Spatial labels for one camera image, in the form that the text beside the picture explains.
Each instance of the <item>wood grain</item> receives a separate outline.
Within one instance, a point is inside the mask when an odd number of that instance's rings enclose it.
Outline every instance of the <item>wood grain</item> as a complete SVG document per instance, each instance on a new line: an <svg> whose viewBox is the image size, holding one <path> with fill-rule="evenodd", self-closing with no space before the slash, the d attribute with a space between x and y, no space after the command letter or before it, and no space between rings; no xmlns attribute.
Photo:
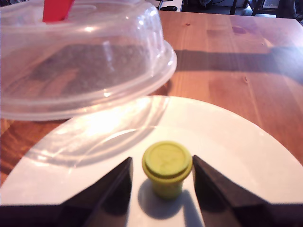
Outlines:
<svg viewBox="0 0 303 227"><path fill-rule="evenodd" d="M303 28L290 19L160 12L177 71L153 93L206 101L257 124L303 164ZM64 121L1 119L1 184Z"/></svg>

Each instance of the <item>clear plastic cake cover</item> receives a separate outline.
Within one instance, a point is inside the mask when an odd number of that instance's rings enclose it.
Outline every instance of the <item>clear plastic cake cover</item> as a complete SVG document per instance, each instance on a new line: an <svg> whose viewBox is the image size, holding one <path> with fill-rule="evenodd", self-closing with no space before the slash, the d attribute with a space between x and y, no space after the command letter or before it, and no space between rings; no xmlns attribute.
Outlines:
<svg viewBox="0 0 303 227"><path fill-rule="evenodd" d="M42 22L42 0L2 7L1 117L54 120L129 102L162 86L177 58L144 0L75 0Z"/></svg>

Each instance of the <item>yellow bottle cap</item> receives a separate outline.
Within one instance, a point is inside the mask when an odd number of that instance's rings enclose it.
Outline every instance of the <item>yellow bottle cap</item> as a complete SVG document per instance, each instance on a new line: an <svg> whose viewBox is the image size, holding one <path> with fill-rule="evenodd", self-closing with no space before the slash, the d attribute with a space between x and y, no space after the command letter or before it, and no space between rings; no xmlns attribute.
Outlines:
<svg viewBox="0 0 303 227"><path fill-rule="evenodd" d="M179 143L161 141L151 145L142 159L146 175L158 183L183 181L191 171L192 157Z"/></svg>

